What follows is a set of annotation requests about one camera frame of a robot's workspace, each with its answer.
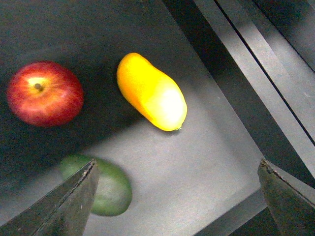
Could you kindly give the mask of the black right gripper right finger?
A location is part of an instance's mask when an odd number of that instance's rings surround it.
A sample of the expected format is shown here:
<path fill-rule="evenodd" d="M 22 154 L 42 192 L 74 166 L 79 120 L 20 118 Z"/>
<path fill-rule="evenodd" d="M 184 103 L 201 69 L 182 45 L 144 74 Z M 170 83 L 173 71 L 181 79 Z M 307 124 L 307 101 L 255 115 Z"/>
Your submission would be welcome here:
<path fill-rule="evenodd" d="M 315 189 L 275 166 L 260 161 L 259 182 L 266 204 L 282 236 L 315 234 Z"/>

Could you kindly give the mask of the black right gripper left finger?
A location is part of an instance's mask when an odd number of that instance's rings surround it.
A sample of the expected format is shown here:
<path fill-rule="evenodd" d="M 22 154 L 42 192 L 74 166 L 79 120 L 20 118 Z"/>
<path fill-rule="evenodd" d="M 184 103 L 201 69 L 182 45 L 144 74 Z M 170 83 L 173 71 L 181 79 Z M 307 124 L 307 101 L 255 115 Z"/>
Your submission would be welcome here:
<path fill-rule="evenodd" d="M 92 160 L 0 228 L 2 236 L 81 236 L 99 180 Z"/>

